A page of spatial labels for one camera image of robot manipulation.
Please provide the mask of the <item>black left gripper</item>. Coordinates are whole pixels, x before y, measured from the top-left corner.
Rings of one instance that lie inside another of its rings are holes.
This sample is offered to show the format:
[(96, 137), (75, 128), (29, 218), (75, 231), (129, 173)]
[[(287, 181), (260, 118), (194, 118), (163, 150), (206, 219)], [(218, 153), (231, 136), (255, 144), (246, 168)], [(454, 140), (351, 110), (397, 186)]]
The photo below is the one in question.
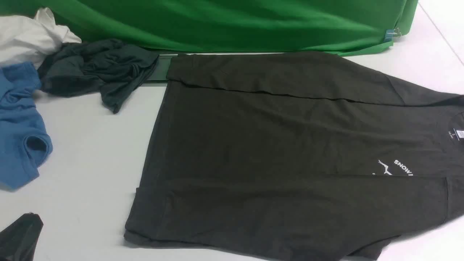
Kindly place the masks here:
[(0, 233), (1, 261), (32, 261), (43, 228), (38, 214), (26, 213)]

